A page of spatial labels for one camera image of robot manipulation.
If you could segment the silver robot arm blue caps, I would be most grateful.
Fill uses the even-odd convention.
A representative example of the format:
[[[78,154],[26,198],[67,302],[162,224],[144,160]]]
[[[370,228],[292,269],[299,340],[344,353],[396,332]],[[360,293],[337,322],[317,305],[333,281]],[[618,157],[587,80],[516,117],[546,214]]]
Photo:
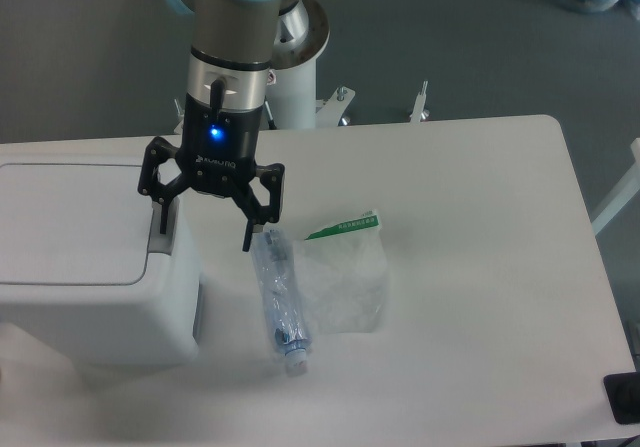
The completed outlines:
[[[243,247],[276,223],[285,168],[260,166],[255,152],[278,23],[305,0],[192,0],[195,16],[182,141],[162,137],[146,147],[140,194],[161,207],[168,229],[172,202],[192,189],[230,198],[247,219]]]

